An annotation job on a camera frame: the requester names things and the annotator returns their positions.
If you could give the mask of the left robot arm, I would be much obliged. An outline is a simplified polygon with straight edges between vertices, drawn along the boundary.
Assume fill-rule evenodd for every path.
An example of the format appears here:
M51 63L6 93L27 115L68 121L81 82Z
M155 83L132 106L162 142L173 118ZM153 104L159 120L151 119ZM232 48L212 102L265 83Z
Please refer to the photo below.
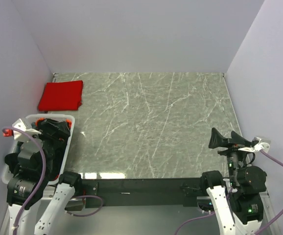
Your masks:
M4 157L12 174L7 183L9 234L49 235L70 199L82 193L81 175L63 171L73 128L62 120L20 118L3 130L16 148Z

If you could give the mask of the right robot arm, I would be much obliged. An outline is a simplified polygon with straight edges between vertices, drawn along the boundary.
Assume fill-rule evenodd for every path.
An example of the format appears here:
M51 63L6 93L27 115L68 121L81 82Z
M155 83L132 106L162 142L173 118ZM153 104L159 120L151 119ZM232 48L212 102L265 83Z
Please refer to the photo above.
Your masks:
M253 235L260 229L264 212L260 193L266 191L267 174L246 158L269 146L259 137L248 141L232 131L226 138L212 128L209 148L218 148L218 154L226 157L229 178L225 181L219 171L204 172L200 191L210 197L222 235Z

